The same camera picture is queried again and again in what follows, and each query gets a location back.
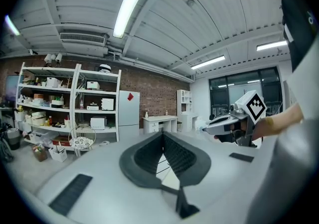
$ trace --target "white refrigerator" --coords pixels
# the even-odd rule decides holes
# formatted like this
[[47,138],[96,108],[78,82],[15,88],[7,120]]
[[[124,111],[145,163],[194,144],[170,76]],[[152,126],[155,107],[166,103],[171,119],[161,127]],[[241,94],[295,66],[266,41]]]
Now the white refrigerator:
[[119,140],[126,141],[140,135],[140,93],[120,91]]

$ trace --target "window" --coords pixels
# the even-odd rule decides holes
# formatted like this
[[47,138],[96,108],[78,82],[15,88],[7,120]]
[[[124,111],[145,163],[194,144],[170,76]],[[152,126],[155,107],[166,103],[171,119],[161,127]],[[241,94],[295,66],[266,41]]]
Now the window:
[[229,106],[248,91],[256,90],[264,98],[266,115],[282,112],[282,92],[277,68],[229,75],[209,80],[211,114],[228,113]]

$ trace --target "white wall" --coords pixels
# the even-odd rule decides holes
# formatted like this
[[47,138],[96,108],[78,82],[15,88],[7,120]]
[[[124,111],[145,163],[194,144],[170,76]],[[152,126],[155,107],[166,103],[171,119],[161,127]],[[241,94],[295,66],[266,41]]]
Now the white wall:
[[279,73],[279,77],[280,77],[280,84],[281,84],[281,91],[282,91],[282,95],[283,95],[283,110],[286,110],[286,93],[287,93],[287,89],[285,91],[285,87],[284,87],[284,81],[286,81],[289,76],[293,73],[293,69],[291,66],[291,60],[284,60],[284,61],[279,61],[278,65],[277,65],[277,69],[278,69],[278,73]]
[[215,76],[197,79],[194,83],[190,84],[190,91],[193,94],[194,112],[197,113],[199,116],[201,116],[204,120],[209,119],[209,116],[210,116],[210,95],[209,95],[210,92],[209,92],[209,82],[208,82],[209,79],[253,71],[253,70],[267,68],[267,67],[275,67],[275,66],[277,66],[278,73],[280,76],[280,83],[281,83],[282,93],[283,93],[283,110],[285,110],[286,101],[285,101],[285,90],[284,90],[283,81],[285,81],[292,74],[290,59],[279,61],[276,64],[271,63],[271,64],[258,65],[256,67],[246,67],[237,71],[230,71],[228,73],[216,74]]
[[190,84],[193,95],[193,111],[208,120],[210,116],[210,92],[207,78],[201,78]]

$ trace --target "red sticker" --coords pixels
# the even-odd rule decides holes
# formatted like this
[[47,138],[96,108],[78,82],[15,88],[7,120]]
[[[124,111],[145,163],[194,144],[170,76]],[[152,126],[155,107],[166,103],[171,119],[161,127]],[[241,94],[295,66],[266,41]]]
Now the red sticker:
[[134,96],[130,93],[129,96],[128,96],[128,100],[131,101],[133,99],[133,97]]

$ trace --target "fluorescent light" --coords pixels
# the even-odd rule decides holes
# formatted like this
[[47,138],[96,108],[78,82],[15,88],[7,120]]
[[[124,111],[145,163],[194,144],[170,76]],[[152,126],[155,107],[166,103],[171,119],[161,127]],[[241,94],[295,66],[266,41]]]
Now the fluorescent light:
[[8,27],[11,29],[12,33],[15,35],[20,35],[19,30],[17,30],[17,28],[15,27],[15,25],[12,23],[12,21],[9,18],[9,15],[6,15],[4,17],[6,24],[8,25]]
[[222,61],[222,60],[225,60],[225,56],[224,55],[221,56],[221,57],[218,57],[218,58],[214,58],[214,59],[208,60],[208,61],[206,61],[204,63],[199,64],[199,65],[193,66],[193,67],[191,67],[191,69],[197,69],[197,68],[200,68],[200,67],[203,67],[203,66],[207,66],[207,65],[216,63],[218,61]]
[[260,80],[248,81],[247,83],[259,83]]
[[123,0],[114,27],[114,37],[123,37],[125,28],[138,1],[139,0]]
[[262,51],[262,50],[266,50],[269,48],[274,48],[274,47],[279,47],[279,46],[284,46],[287,45],[287,41],[279,41],[279,42],[273,42],[273,43],[267,43],[267,44],[263,44],[263,45],[258,45],[257,46],[257,51]]
[[226,85],[219,85],[218,87],[219,87],[219,88],[225,88]]

